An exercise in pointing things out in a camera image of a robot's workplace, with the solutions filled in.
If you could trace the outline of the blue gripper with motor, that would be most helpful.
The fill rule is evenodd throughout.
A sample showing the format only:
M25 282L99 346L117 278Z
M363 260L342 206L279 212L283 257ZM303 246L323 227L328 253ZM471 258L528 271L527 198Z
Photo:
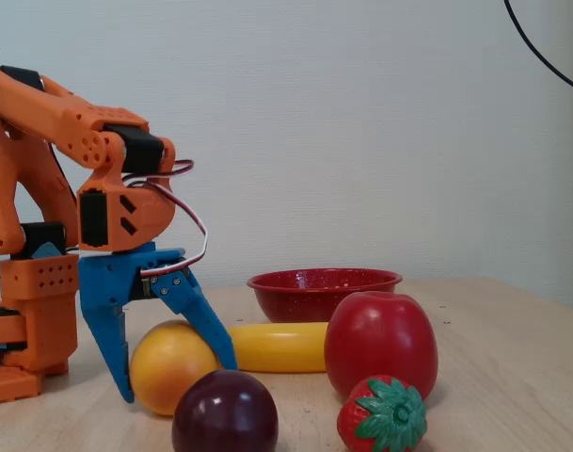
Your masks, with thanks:
M120 395L135 401L129 377L129 347L122 306L132 300L161 299L182 315L215 353L220 364L237 370L230 335L189 269L143 277L142 270L158 270L180 263L182 249L160 249L149 242L135 250L94 255L79 261L82 314L102 353Z

